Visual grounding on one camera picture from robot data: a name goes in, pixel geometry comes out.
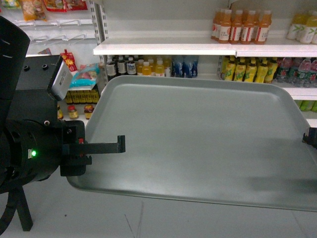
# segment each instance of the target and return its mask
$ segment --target water bottle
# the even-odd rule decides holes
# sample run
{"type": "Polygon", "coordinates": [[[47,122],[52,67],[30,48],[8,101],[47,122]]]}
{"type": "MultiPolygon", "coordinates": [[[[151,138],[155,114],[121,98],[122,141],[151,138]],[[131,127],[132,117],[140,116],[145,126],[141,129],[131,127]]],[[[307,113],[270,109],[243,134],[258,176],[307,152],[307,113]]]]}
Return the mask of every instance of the water bottle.
{"type": "Polygon", "coordinates": [[[312,62],[311,71],[310,71],[310,87],[317,87],[317,59],[312,62]]]}
{"type": "Polygon", "coordinates": [[[303,58],[294,58],[293,65],[287,73],[286,83],[293,83],[297,78],[298,68],[301,65],[303,58]]]}
{"type": "Polygon", "coordinates": [[[285,81],[289,68],[292,66],[292,58],[285,57],[277,70],[276,80],[278,83],[285,81]]]}
{"type": "Polygon", "coordinates": [[[309,72],[311,70],[311,66],[311,58],[307,57],[303,60],[298,68],[297,78],[294,81],[296,87],[303,87],[304,82],[309,81],[309,72]]]}

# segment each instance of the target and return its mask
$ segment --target plastic bottle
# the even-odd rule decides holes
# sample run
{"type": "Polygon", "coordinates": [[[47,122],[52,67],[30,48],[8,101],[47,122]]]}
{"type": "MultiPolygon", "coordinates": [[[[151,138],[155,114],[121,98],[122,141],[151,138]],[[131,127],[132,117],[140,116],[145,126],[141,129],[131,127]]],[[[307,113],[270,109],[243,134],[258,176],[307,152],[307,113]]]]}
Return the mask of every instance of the plastic bottle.
{"type": "Polygon", "coordinates": [[[307,14],[307,13],[304,14],[303,24],[301,24],[301,28],[299,29],[298,34],[297,34],[297,36],[296,36],[296,40],[297,40],[297,41],[300,41],[300,40],[301,40],[302,35],[303,35],[303,32],[304,32],[304,29],[305,29],[305,25],[306,25],[306,23],[307,23],[309,17],[310,17],[309,14],[307,14]]]}
{"type": "Polygon", "coordinates": [[[263,45],[267,39],[269,26],[271,23],[271,11],[266,10],[264,11],[264,15],[262,20],[259,23],[259,28],[256,34],[256,39],[254,41],[257,45],[263,45]]]}
{"type": "Polygon", "coordinates": [[[142,76],[142,75],[143,75],[143,73],[142,73],[143,63],[144,63],[144,60],[143,60],[143,59],[139,59],[139,60],[138,60],[137,72],[138,72],[138,75],[139,75],[139,76],[142,76]]]}
{"type": "Polygon", "coordinates": [[[124,61],[123,56],[119,56],[118,72],[119,72],[120,75],[126,75],[127,74],[127,64],[124,61]]]}
{"type": "Polygon", "coordinates": [[[107,59],[106,72],[107,72],[107,76],[108,76],[108,81],[110,81],[116,77],[117,73],[116,73],[116,68],[115,68],[115,62],[111,58],[107,59]]]}
{"type": "Polygon", "coordinates": [[[236,71],[234,73],[233,81],[243,81],[244,74],[246,72],[246,64],[245,59],[243,57],[240,58],[240,62],[236,66],[236,71]]]}
{"type": "Polygon", "coordinates": [[[248,18],[244,23],[242,35],[241,35],[241,44],[250,44],[251,37],[254,30],[254,16],[256,11],[249,11],[248,18]]]}
{"type": "Polygon", "coordinates": [[[305,24],[306,16],[304,11],[300,11],[295,14],[295,16],[292,19],[291,26],[289,27],[288,34],[286,36],[289,40],[295,40],[297,37],[297,34],[299,33],[301,27],[305,24]]]}
{"type": "Polygon", "coordinates": [[[148,59],[148,62],[149,62],[150,67],[151,67],[152,76],[155,76],[155,64],[154,64],[154,59],[149,58],[149,59],[148,59]]]}
{"type": "Polygon", "coordinates": [[[143,62],[142,75],[151,76],[151,74],[152,74],[152,71],[151,71],[150,63],[148,61],[143,62]]]}
{"type": "Polygon", "coordinates": [[[221,22],[219,43],[226,44],[229,42],[231,29],[231,10],[226,9],[224,11],[223,20],[221,22]]]}
{"type": "Polygon", "coordinates": [[[217,33],[217,23],[218,23],[218,19],[220,16],[220,8],[216,9],[216,14],[214,15],[213,21],[212,21],[212,33],[211,33],[211,38],[213,40],[216,39],[216,33],[217,33]]]}
{"type": "Polygon", "coordinates": [[[165,70],[165,77],[170,77],[171,76],[171,66],[172,66],[172,60],[170,56],[165,56],[164,57],[164,70],[165,70]]]}
{"type": "Polygon", "coordinates": [[[292,58],[285,57],[280,67],[277,69],[276,80],[278,83],[282,83],[285,81],[287,77],[287,72],[291,66],[292,66],[292,58]]]}
{"type": "Polygon", "coordinates": [[[236,16],[231,25],[229,42],[231,44],[238,44],[242,29],[242,10],[236,10],[236,16]]]}
{"type": "Polygon", "coordinates": [[[220,10],[220,16],[219,16],[219,20],[218,20],[218,24],[217,24],[217,32],[215,35],[216,41],[218,41],[219,37],[220,37],[220,28],[221,28],[222,19],[224,17],[224,11],[225,11],[225,9],[223,9],[223,8],[220,10]]]}
{"type": "Polygon", "coordinates": [[[163,65],[162,60],[158,60],[155,66],[155,76],[156,77],[164,77],[165,76],[165,67],[163,65]]]}
{"type": "Polygon", "coordinates": [[[272,83],[274,74],[277,70],[277,57],[272,57],[267,67],[268,67],[268,70],[264,78],[264,83],[272,83]]]}
{"type": "Polygon", "coordinates": [[[225,72],[223,80],[232,81],[235,68],[236,68],[235,57],[234,56],[230,56],[230,60],[227,63],[226,72],[225,72]]]}
{"type": "Polygon", "coordinates": [[[129,57],[129,61],[127,62],[127,72],[129,75],[137,75],[137,70],[133,61],[133,57],[129,57]]]}
{"type": "Polygon", "coordinates": [[[287,78],[285,80],[286,83],[293,83],[297,77],[298,68],[303,62],[303,58],[294,58],[292,67],[289,69],[287,73],[287,78]]]}
{"type": "Polygon", "coordinates": [[[257,73],[257,65],[255,58],[251,59],[251,62],[246,68],[246,73],[244,76],[244,82],[253,82],[254,77],[257,73]]]}
{"type": "Polygon", "coordinates": [[[308,80],[309,71],[311,70],[311,58],[307,57],[303,60],[298,68],[297,78],[294,81],[296,87],[302,87],[305,80],[308,80]]]}
{"type": "Polygon", "coordinates": [[[267,67],[267,60],[263,59],[261,65],[258,68],[257,77],[255,79],[256,83],[263,83],[264,78],[267,74],[268,67],[267,67]]]}
{"type": "Polygon", "coordinates": [[[314,11],[306,22],[304,31],[301,35],[300,43],[310,44],[317,30],[317,11],[314,11]]]}
{"type": "Polygon", "coordinates": [[[259,29],[259,23],[260,23],[260,10],[256,10],[256,14],[254,16],[254,30],[253,30],[253,34],[251,37],[251,41],[254,42],[256,40],[257,37],[257,32],[259,29]]]}

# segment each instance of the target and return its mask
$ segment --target white shelf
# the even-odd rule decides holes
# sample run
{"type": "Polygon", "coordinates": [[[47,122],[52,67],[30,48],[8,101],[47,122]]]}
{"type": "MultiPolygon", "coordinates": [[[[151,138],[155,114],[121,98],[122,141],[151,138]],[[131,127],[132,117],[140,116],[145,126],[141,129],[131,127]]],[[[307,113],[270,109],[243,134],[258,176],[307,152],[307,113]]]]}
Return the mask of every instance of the white shelf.
{"type": "Polygon", "coordinates": [[[109,38],[94,48],[94,54],[317,57],[317,45],[284,38],[268,39],[265,45],[219,44],[209,37],[109,38]]]}

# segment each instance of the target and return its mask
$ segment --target gray plastic tray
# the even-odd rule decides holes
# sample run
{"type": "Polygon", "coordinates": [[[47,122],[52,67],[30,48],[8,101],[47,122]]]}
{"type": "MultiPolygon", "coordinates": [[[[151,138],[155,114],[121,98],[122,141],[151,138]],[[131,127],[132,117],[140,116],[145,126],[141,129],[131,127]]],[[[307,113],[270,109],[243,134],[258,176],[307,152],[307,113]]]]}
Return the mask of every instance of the gray plastic tray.
{"type": "Polygon", "coordinates": [[[86,127],[93,155],[76,188],[112,194],[317,211],[317,150],[283,89],[256,83],[123,76],[86,127]]]}

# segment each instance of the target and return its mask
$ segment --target packaged food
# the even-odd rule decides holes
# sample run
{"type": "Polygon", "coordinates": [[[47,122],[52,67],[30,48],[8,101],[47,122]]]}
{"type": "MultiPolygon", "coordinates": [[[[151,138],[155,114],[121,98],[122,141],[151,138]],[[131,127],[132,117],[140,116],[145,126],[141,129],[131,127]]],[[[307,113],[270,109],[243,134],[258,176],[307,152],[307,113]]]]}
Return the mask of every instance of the packaged food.
{"type": "Polygon", "coordinates": [[[21,0],[22,11],[25,21],[43,20],[46,16],[40,0],[21,0]]]}
{"type": "Polygon", "coordinates": [[[69,87],[73,88],[94,85],[97,82],[99,72],[100,70],[97,63],[86,65],[74,75],[69,87]]]}
{"type": "Polygon", "coordinates": [[[63,0],[43,0],[47,11],[66,12],[63,0]]]}
{"type": "Polygon", "coordinates": [[[12,9],[21,8],[21,5],[18,0],[1,0],[1,5],[6,8],[12,9]]]}
{"type": "Polygon", "coordinates": [[[67,52],[67,50],[64,50],[64,53],[60,53],[61,57],[63,58],[65,64],[68,66],[69,70],[71,72],[74,72],[77,70],[77,67],[75,65],[75,57],[73,53],[67,52]]]}
{"type": "Polygon", "coordinates": [[[87,5],[82,0],[63,0],[67,11],[87,10],[87,5]]]}

